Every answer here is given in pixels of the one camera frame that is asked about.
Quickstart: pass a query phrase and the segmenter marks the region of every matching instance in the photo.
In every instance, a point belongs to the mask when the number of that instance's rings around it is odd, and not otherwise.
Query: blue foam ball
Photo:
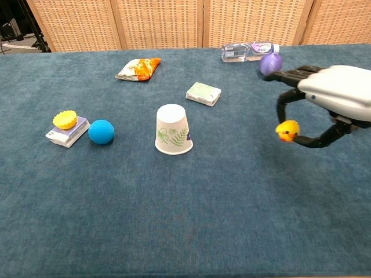
[[[90,125],[89,138],[96,144],[104,145],[114,138],[114,126],[107,120],[96,120]]]
[[[282,57],[277,53],[266,54],[260,59],[260,72],[268,75],[274,71],[280,71],[282,62]]]

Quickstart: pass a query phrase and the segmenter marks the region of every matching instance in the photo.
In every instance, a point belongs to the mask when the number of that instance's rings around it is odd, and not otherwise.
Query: snack bag
[[[161,58],[142,58],[128,62],[124,68],[115,75],[118,79],[129,81],[144,81],[152,77]]]

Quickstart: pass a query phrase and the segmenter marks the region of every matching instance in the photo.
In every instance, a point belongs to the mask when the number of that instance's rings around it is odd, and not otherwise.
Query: yellow sponge
[[[53,124],[59,129],[70,129],[77,123],[77,114],[75,111],[67,110],[60,112],[53,119]]]

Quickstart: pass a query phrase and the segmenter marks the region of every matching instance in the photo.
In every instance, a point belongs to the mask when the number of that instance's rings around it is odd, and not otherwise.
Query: upside-down cup
[[[181,155],[193,147],[185,109],[166,104],[157,110],[156,148],[168,155]]]

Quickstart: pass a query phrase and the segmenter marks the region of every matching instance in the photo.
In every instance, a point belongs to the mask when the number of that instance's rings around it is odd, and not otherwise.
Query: wicker screen
[[[371,0],[315,1],[303,44],[371,43]]]
[[[121,49],[110,0],[28,0],[52,51]]]
[[[111,2],[124,49],[202,46],[202,0]]]
[[[297,45],[311,0],[205,0],[204,47],[271,41]]]

